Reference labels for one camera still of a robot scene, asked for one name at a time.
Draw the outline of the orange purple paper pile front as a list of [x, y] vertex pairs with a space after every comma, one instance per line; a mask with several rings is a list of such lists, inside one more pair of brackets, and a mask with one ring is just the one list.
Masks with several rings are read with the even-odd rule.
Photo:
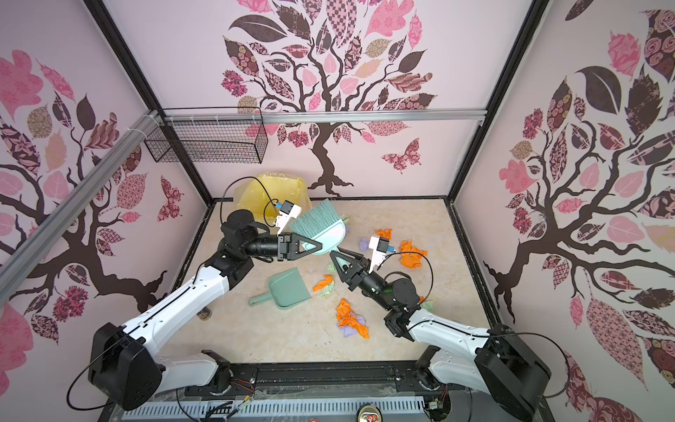
[[337, 327], [344, 338], [359, 335], [362, 339], [370, 339], [366, 320], [353, 311], [348, 300], [342, 298], [336, 308]]

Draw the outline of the orange green paper scrap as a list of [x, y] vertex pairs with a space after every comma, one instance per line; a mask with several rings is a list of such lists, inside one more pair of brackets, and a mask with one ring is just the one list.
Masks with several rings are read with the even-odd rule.
[[335, 282], [332, 275], [326, 274], [325, 277], [316, 284], [313, 292], [320, 296], [329, 296], [334, 292]]

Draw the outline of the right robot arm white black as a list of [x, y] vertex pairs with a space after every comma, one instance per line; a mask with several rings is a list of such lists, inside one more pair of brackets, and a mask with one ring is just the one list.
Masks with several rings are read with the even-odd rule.
[[429, 388], [467, 387], [490, 395], [518, 420], [534, 419], [551, 371], [510, 327], [485, 329], [442, 318], [423, 308], [408, 274], [388, 281], [368, 258], [342, 248], [331, 251], [330, 258], [351, 291], [360, 290], [385, 309], [385, 325], [395, 337], [429, 346], [421, 369]]

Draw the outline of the green hand brush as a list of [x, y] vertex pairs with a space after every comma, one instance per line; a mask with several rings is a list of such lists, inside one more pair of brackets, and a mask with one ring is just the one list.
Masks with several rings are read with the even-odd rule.
[[346, 224], [330, 200], [323, 200], [290, 223], [290, 230], [322, 244], [316, 255], [337, 251], [346, 237]]

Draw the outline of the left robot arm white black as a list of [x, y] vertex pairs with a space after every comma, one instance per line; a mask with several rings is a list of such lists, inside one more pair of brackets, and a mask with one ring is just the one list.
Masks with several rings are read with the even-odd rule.
[[169, 358], [161, 349], [199, 311], [243, 281], [255, 260], [298, 260], [323, 248], [296, 233], [271, 234], [246, 209], [232, 212], [221, 232], [216, 252], [193, 279], [124, 325], [108, 323], [95, 333], [88, 380], [123, 410], [133, 411], [169, 390], [229, 390], [230, 363], [218, 353]]

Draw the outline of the green plastic dustpan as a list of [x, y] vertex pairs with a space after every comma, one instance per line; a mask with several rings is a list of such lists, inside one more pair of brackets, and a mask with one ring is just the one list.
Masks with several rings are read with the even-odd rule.
[[311, 299], [311, 294], [297, 267], [276, 274], [268, 283], [268, 291], [251, 298], [250, 307], [274, 302], [279, 309], [290, 309]]

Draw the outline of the large orange paper scrap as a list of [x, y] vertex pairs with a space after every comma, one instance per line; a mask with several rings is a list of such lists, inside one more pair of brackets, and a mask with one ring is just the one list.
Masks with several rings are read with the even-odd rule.
[[420, 268], [428, 252], [416, 248], [412, 241], [403, 241], [399, 248], [400, 263], [409, 269]]

